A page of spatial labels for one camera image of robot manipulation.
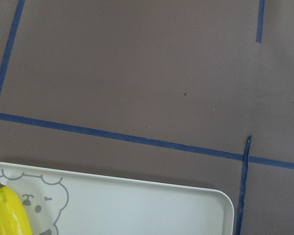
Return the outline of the white bear print tray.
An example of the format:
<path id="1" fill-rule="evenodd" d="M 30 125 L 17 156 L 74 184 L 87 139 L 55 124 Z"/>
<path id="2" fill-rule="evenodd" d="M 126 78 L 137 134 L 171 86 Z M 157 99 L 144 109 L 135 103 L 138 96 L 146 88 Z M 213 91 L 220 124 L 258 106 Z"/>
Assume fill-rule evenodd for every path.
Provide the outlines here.
<path id="1" fill-rule="evenodd" d="M 0 163 L 36 235 L 230 235 L 234 208 L 214 189 Z"/>

